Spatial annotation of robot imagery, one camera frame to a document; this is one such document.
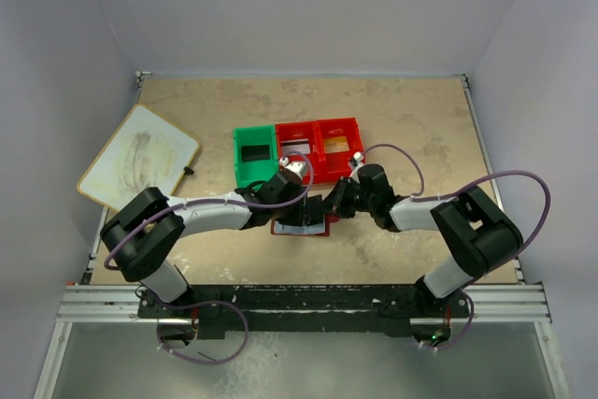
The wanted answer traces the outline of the red leather card holder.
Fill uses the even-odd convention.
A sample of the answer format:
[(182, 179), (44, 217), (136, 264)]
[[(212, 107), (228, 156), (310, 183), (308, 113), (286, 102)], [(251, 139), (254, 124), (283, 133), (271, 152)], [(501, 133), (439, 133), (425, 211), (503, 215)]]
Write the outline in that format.
[(339, 218), (335, 216), (325, 216), (324, 221), (319, 224), (302, 226), (291, 226), (272, 221), (270, 233), (272, 235), (329, 236), (331, 225), (338, 221)]

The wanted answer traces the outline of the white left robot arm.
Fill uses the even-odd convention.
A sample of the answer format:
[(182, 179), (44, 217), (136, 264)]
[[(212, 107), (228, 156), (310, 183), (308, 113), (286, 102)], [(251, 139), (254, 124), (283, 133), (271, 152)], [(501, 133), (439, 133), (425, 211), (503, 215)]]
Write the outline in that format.
[(192, 307), (192, 287), (167, 260), (180, 239), (264, 226), (306, 196), (307, 187), (288, 169), (276, 172), (258, 190), (237, 188), (211, 197), (179, 198), (147, 188), (102, 228), (100, 237), (108, 249), (104, 267), (140, 283), (170, 316), (181, 317)]

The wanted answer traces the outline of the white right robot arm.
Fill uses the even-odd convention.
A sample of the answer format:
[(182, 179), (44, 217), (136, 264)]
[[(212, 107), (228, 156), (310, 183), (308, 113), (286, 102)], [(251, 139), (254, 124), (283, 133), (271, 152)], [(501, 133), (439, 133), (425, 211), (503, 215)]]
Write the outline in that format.
[(416, 306), (426, 316), (438, 315), (450, 295), (508, 262), (523, 245), (518, 227), (479, 187), (421, 201), (396, 194), (379, 164), (366, 164), (356, 175), (335, 184), (322, 200), (324, 214), (349, 219), (367, 213), (394, 233), (437, 231), (448, 247), (448, 258), (416, 283)]

